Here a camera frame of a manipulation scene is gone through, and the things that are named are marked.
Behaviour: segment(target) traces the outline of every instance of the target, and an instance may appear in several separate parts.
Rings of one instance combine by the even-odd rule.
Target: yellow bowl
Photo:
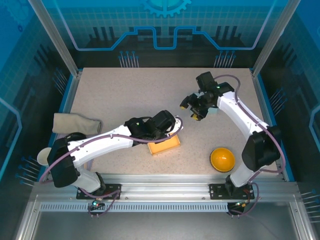
[[[236,159],[229,149],[220,147],[210,154],[210,163],[217,171],[226,173],[234,168]]]

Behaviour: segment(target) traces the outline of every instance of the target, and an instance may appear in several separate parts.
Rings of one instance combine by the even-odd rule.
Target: metal post
[[[266,41],[259,57],[257,58],[253,66],[253,76],[257,76],[260,73],[262,67],[266,63],[269,55],[271,54],[277,41],[279,40],[282,32],[285,30],[289,20],[296,11],[296,8],[298,7],[299,3],[300,0],[288,0],[268,40]]]
[[[74,62],[72,56],[70,55],[69,50],[65,45],[62,37],[60,36],[58,29],[56,28],[54,22],[52,21],[46,7],[44,6],[41,0],[28,0],[28,1],[32,6],[35,14],[39,18],[40,22],[42,23],[46,33],[49,35],[55,48],[59,52],[65,65],[69,69],[70,73],[73,76],[77,77],[79,70],[76,66],[76,63]]]

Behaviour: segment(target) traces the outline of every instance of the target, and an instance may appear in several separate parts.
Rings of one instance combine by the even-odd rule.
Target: orange block
[[[162,153],[164,151],[176,148],[180,146],[180,140],[178,138],[178,135],[175,135],[174,137],[160,142],[160,143],[153,143],[153,142],[149,142],[148,144],[150,153],[154,156],[156,154]]]

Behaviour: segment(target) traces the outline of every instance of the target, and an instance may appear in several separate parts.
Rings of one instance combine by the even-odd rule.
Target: speckled table surface
[[[93,172],[102,174],[203,174],[224,178],[230,173],[217,172],[210,165],[210,153],[219,147],[230,149],[236,158],[234,170],[242,162],[245,138],[222,111],[202,121],[181,110],[181,101],[197,92],[196,77],[232,74],[241,81],[239,97],[259,118],[261,109],[247,68],[84,68],[71,112],[103,121],[108,132],[133,117],[154,116],[161,110],[179,115],[184,129],[179,133],[181,146],[152,156],[147,145],[113,151],[93,161]],[[218,79],[236,88],[230,77]],[[275,163],[268,167],[275,170]],[[262,173],[260,177],[273,177]]]

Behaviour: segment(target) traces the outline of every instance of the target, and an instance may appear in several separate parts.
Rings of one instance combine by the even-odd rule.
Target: white robotic arm
[[[96,195],[99,196],[103,194],[105,184],[99,173],[84,168],[86,162],[141,143],[163,142],[172,138],[182,128],[182,120],[179,117],[173,117],[170,112],[163,110],[154,117],[131,118],[124,125],[91,138],[83,138],[81,133],[60,138],[54,142],[49,153],[49,165],[65,153],[77,150],[51,169],[54,185],[57,188],[73,185],[89,193],[98,191]]]
[[[191,106],[191,111],[193,112],[191,117],[198,121],[207,116],[209,108],[219,108],[232,119],[246,140],[246,145],[242,152],[243,162],[226,179],[225,187],[229,195],[232,196],[235,189],[246,185],[256,172],[272,164],[280,157],[280,153],[272,140],[239,107],[239,104],[259,125],[268,129],[277,142],[280,142],[280,131],[276,126],[270,127],[255,116],[240,99],[236,101],[235,91],[227,82],[218,84],[210,72],[199,75],[196,81],[200,88],[200,94],[187,96],[180,104],[180,107],[186,109]]]

